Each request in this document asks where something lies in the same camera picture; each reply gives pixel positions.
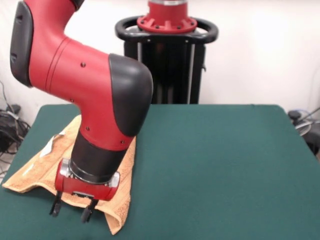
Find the black joint cover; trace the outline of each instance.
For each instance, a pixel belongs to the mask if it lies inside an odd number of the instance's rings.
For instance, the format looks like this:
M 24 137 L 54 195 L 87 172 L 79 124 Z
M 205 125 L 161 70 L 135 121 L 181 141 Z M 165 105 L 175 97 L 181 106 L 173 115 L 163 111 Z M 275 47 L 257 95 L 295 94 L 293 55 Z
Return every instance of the black joint cover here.
M 72 0 L 73 4 L 75 6 L 75 10 L 79 10 L 79 8 L 84 3 L 84 1 L 85 0 Z
M 28 5 L 20 1 L 16 8 L 10 47 L 10 68 L 12 75 L 22 84 L 31 87 L 29 64 L 34 21 Z
M 109 63 L 116 124 L 124 135 L 136 136 L 151 104 L 152 75 L 145 65 L 129 57 L 110 54 Z

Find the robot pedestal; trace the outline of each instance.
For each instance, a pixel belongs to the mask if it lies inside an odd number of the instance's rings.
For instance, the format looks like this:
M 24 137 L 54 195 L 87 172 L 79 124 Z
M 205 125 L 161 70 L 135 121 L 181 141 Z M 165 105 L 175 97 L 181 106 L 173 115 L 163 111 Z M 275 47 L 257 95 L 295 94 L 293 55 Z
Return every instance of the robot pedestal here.
M 123 19 L 115 26 L 116 35 L 124 40 L 124 55 L 151 71 L 153 104 L 199 103 L 205 44 L 217 39 L 218 28 L 188 17 L 187 4 L 149 0 L 149 14 Z

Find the red mounting flange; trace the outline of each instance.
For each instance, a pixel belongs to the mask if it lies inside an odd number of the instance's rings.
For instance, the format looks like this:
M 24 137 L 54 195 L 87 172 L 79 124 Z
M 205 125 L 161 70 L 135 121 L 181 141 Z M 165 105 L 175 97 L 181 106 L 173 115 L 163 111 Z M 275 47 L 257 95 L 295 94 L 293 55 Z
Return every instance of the red mounting flange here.
M 148 5 L 149 13 L 137 20 L 137 25 L 146 32 L 184 34 L 197 27 L 197 21 L 188 17 L 187 0 L 149 0 Z

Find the white wall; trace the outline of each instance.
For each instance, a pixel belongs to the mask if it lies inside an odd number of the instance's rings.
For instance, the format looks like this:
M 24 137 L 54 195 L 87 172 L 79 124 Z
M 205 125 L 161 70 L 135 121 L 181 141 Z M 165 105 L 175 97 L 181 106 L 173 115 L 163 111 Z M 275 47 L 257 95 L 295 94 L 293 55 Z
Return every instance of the white wall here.
M 0 0 L 0 80 L 9 102 L 20 104 L 32 123 L 40 106 L 63 101 L 28 89 L 11 75 L 16 4 Z M 114 25 L 147 11 L 147 0 L 86 0 L 66 33 L 101 51 L 123 54 Z M 220 30 L 219 39 L 207 46 L 200 103 L 278 104 L 286 110 L 320 105 L 319 0 L 190 0 L 189 13 Z

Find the orange towel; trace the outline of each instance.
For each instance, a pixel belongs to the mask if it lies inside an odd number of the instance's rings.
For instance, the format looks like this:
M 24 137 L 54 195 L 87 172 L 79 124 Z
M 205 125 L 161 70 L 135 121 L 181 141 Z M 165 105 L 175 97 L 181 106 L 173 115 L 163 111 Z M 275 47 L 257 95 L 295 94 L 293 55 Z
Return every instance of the orange towel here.
M 54 182 L 58 164 L 62 158 L 70 158 L 80 124 L 81 116 L 79 115 L 64 129 L 65 135 L 54 138 L 51 153 L 40 157 L 41 152 L 38 152 L 2 186 L 18 193 L 43 187 L 52 194 L 56 194 Z M 118 169 L 120 184 L 115 196 L 111 201 L 99 201 L 95 207 L 95 209 L 104 212 L 113 235 L 122 228 L 128 215 L 135 151 L 136 139 L 132 141 Z M 62 200 L 67 204 L 81 208 L 85 208 L 90 203 L 87 198 L 72 196 L 68 193 L 62 195 Z

